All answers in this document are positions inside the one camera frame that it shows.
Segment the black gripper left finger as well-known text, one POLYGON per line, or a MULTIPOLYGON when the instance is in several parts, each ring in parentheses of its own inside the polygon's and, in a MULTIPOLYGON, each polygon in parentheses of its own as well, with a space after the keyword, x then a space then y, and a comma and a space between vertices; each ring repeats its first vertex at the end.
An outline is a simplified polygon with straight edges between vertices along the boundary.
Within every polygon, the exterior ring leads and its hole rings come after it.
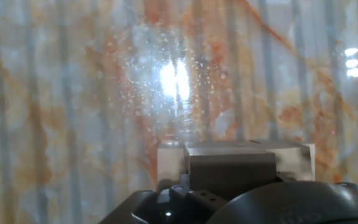
POLYGON ((131 194, 100 224, 206 223, 227 200, 207 190, 192 190, 190 175, 161 192, 140 190, 131 194))

